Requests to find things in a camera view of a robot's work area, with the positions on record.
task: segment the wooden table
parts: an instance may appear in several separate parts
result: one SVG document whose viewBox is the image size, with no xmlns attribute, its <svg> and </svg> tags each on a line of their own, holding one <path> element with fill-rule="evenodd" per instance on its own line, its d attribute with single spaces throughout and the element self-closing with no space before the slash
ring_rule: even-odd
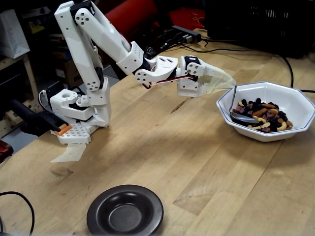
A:
<svg viewBox="0 0 315 236">
<path fill-rule="evenodd" d="M 194 47 L 235 47 L 204 44 Z M 290 84 L 287 65 L 268 53 L 163 55 L 196 55 L 238 83 Z M 289 61 L 295 86 L 315 89 L 314 64 Z M 215 104 L 222 94 L 191 99 L 178 96 L 175 84 L 146 90 L 128 76 L 111 89 L 110 127 L 92 134 L 80 161 L 50 163 L 66 147 L 46 133 L 0 165 L 0 190 L 28 197 L 36 235 L 87 234 L 91 202 L 121 184 L 160 197 L 165 213 L 157 234 L 314 235 L 315 124 L 289 140 L 260 143 L 224 123 Z M 30 210 L 19 197 L 1 197 L 0 216 L 6 232 L 29 231 Z"/>
</svg>

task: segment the metal spoon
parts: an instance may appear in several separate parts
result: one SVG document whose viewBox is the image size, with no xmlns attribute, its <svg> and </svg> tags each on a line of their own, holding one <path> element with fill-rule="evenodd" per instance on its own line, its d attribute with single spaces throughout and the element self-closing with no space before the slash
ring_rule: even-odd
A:
<svg viewBox="0 0 315 236">
<path fill-rule="evenodd" d="M 259 121 L 255 120 L 254 118 L 243 116 L 243 115 L 240 115 L 240 114 L 237 114 L 237 113 L 231 111 L 232 107 L 233 107 L 234 99 L 235 99 L 236 87 L 237 87 L 237 85 L 235 85 L 234 92 L 233 92 L 232 103 L 231 103 L 231 106 L 230 106 L 230 109 L 229 109 L 231 118 L 232 119 L 237 119 L 237 120 L 240 120 L 240 121 L 246 122 L 246 123 L 259 124 Z"/>
</svg>

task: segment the cable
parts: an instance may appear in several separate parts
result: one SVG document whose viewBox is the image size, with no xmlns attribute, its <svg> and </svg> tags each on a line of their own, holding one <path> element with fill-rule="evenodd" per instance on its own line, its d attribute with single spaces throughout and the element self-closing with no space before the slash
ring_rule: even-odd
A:
<svg viewBox="0 0 315 236">
<path fill-rule="evenodd" d="M 201 38 L 205 42 L 210 43 L 229 43 L 229 42 L 241 42 L 240 40 L 214 40 L 214 39 L 207 39 L 207 38 Z"/>
<path fill-rule="evenodd" d="M 207 51 L 199 51 L 196 50 L 194 48 L 188 47 L 184 44 L 181 44 L 182 46 L 184 46 L 185 48 L 189 48 L 190 50 L 194 51 L 194 52 L 198 52 L 198 53 L 210 53 L 210 52 L 214 52 L 214 51 L 218 51 L 218 50 L 225 50 L 225 51 L 236 51 L 236 52 L 248 52 L 248 51 L 259 51 L 257 49 L 246 49 L 246 50 L 239 50 L 239 49 L 230 49 L 230 48 L 217 48 L 217 49 L 212 49 L 212 50 L 207 50 Z M 290 65 L 290 62 L 286 59 L 286 57 L 281 56 L 283 58 L 283 60 L 286 62 L 287 66 L 289 67 L 290 70 L 290 75 L 291 75 L 291 83 L 290 86 L 291 88 L 293 88 L 294 85 L 294 75 L 293 75 L 293 70 L 292 67 Z M 315 93 L 315 90 L 308 90 L 308 89 L 302 89 L 302 92 L 311 92 L 311 93 Z"/>
<path fill-rule="evenodd" d="M 43 94 L 43 90 L 42 90 L 41 92 L 39 92 L 39 94 L 38 94 L 38 102 L 39 102 L 40 106 L 42 107 L 42 109 L 48 111 L 47 108 L 44 107 L 44 105 L 41 103 L 40 96 L 41 96 L 42 94 Z"/>
<path fill-rule="evenodd" d="M 289 67 L 290 70 L 290 75 L 291 75 L 291 88 L 293 88 L 293 84 L 294 84 L 294 75 L 293 75 L 293 70 L 292 67 L 290 65 L 290 62 L 286 59 L 286 57 L 281 56 L 283 58 L 283 60 L 286 62 L 287 66 Z"/>
<path fill-rule="evenodd" d="M 31 209 L 31 230 L 30 230 L 30 236 L 31 236 L 33 231 L 34 231 L 34 225 L 35 225 L 35 212 L 34 212 L 33 206 L 31 205 L 29 200 L 22 193 L 19 193 L 19 192 L 14 192 L 14 191 L 3 192 L 3 193 L 0 193 L 0 196 L 9 195 L 9 194 L 14 194 L 14 195 L 20 196 L 29 205 L 29 207 Z M 1 232 L 3 232 L 2 220 L 1 220 Z"/>
<path fill-rule="evenodd" d="M 3 233 L 3 222 L 2 222 L 1 217 L 0 217 L 0 233 Z"/>
<path fill-rule="evenodd" d="M 215 52 L 215 51 L 219 51 L 219 50 L 224 50 L 224 51 L 236 51 L 236 52 L 248 52 L 248 51 L 258 51 L 257 49 L 245 49 L 245 50 L 240 50 L 240 49 L 232 49 L 232 48 L 216 48 L 216 49 L 212 49 L 212 50 L 207 50 L 207 51 L 200 51 L 200 50 L 196 50 L 194 48 L 191 48 L 189 46 L 186 46 L 184 44 L 181 44 L 181 46 L 184 46 L 185 48 L 189 48 L 190 50 L 197 52 L 197 53 L 211 53 L 211 52 Z"/>
<path fill-rule="evenodd" d="M 289 67 L 290 70 L 290 75 L 291 75 L 291 88 L 293 88 L 294 86 L 294 75 L 293 75 L 293 70 L 292 67 L 290 65 L 290 62 L 286 59 L 286 57 L 281 56 L 283 58 L 283 60 L 286 62 L 287 66 Z M 308 89 L 301 89 L 302 92 L 310 92 L 310 93 L 315 93 L 315 90 L 308 90 Z"/>
</svg>

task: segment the black saucer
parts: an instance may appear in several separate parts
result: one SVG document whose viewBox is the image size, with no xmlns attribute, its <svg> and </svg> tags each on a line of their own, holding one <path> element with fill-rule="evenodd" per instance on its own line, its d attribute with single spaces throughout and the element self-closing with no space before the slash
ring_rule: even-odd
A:
<svg viewBox="0 0 315 236">
<path fill-rule="evenodd" d="M 99 195 L 91 204 L 87 223 L 93 235 L 150 235 L 160 226 L 163 205 L 151 190 L 121 185 Z"/>
</svg>

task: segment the cardboard box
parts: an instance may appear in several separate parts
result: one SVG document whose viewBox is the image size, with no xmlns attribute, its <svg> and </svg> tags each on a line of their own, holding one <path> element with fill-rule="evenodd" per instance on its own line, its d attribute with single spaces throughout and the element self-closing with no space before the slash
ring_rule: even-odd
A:
<svg viewBox="0 0 315 236">
<path fill-rule="evenodd" d="M 56 61 L 55 71 L 56 75 L 61 78 L 63 83 L 70 87 L 79 86 L 83 83 L 72 59 L 69 61 Z"/>
</svg>

